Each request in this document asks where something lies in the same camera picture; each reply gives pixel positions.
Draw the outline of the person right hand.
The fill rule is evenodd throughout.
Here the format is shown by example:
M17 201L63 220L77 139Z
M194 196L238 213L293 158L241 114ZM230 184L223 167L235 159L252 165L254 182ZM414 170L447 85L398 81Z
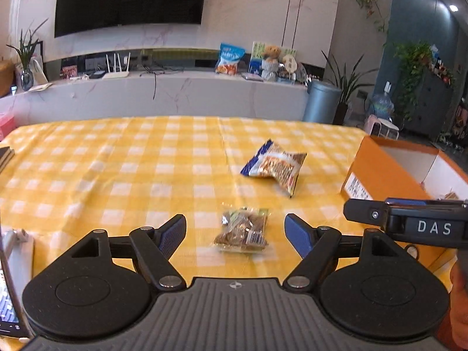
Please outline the person right hand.
M466 278L459 261L450 271L452 290L450 292L450 310L441 322L437 338L449 350L467 350L468 346L468 298Z

